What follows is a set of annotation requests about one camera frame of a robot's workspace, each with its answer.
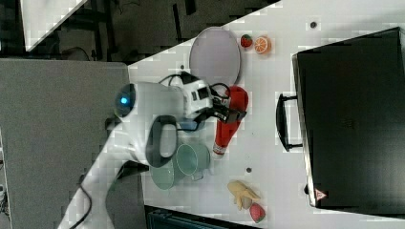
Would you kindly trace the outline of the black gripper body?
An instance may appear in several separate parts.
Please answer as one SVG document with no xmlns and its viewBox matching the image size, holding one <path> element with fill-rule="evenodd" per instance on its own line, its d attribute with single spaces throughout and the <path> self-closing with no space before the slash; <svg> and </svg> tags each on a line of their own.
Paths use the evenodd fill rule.
<svg viewBox="0 0 405 229">
<path fill-rule="evenodd" d="M 210 114 L 218 118 L 223 123 L 234 123 L 242 121 L 246 112 L 242 110 L 232 109 L 230 107 L 231 98 L 213 98 L 213 107 Z"/>
</svg>

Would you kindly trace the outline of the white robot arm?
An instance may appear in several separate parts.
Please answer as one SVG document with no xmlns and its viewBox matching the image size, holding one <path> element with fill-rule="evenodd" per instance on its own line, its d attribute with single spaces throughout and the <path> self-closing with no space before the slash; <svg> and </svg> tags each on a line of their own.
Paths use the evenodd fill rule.
<svg viewBox="0 0 405 229">
<path fill-rule="evenodd" d="M 198 77 L 179 85 L 136 82 L 116 98 L 120 122 L 109 134 L 90 170 L 81 177 L 57 229 L 115 229 L 106 209 L 109 190 L 128 161 L 159 168 L 179 143 L 179 123 L 201 123 L 216 117 L 224 123 L 243 119 L 246 112 L 229 106 L 230 95 L 219 95 Z"/>
</svg>

